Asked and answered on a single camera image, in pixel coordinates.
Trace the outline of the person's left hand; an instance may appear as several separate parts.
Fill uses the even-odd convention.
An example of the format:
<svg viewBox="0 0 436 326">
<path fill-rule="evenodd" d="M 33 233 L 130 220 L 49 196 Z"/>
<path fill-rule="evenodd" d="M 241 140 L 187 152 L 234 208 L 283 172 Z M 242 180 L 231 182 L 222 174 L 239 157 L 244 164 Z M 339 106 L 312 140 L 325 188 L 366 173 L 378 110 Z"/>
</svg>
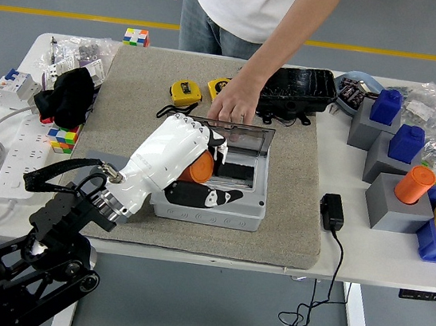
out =
<svg viewBox="0 0 436 326">
<path fill-rule="evenodd" d="M 261 86 L 237 77 L 232 78 L 212 101 L 206 114 L 209 120 L 233 124 L 253 123 Z"/>
</svg>

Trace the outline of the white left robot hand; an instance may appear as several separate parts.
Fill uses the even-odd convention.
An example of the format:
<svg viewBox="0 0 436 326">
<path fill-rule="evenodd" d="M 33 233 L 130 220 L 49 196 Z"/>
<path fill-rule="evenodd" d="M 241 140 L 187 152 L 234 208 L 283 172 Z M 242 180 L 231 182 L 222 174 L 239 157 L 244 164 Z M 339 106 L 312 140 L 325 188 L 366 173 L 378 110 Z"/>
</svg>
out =
<svg viewBox="0 0 436 326">
<path fill-rule="evenodd" d="M 203 210 L 237 201 L 244 195 L 240 190 L 217 190 L 180 179 L 210 149 L 213 161 L 225 160 L 227 145 L 214 129 L 175 113 L 143 141 L 123 169 L 108 176 L 97 200 L 126 217 L 138 212 L 148 195 L 159 192 L 169 203 Z"/>
</svg>

